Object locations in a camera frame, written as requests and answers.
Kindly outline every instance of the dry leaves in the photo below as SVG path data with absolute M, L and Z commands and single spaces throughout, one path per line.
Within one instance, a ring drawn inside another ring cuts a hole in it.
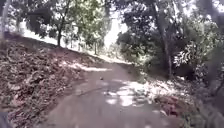
M 57 99 L 84 80 L 84 71 L 60 67 L 61 61 L 94 63 L 63 49 L 38 50 L 18 42 L 4 45 L 0 47 L 0 106 L 7 109 L 15 128 L 43 121 Z

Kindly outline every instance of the hillside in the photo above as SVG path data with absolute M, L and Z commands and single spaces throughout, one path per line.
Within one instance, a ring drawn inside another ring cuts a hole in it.
M 99 66 L 100 59 L 87 54 L 19 36 L 7 39 L 0 46 L 0 102 L 16 128 L 43 121 L 58 99 L 84 82 L 80 65 Z

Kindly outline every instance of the dirt trail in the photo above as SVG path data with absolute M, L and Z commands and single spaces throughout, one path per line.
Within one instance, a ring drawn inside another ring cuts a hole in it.
M 48 115 L 41 128 L 178 128 L 155 106 L 134 104 L 131 76 L 116 63 L 105 62 L 86 83 Z

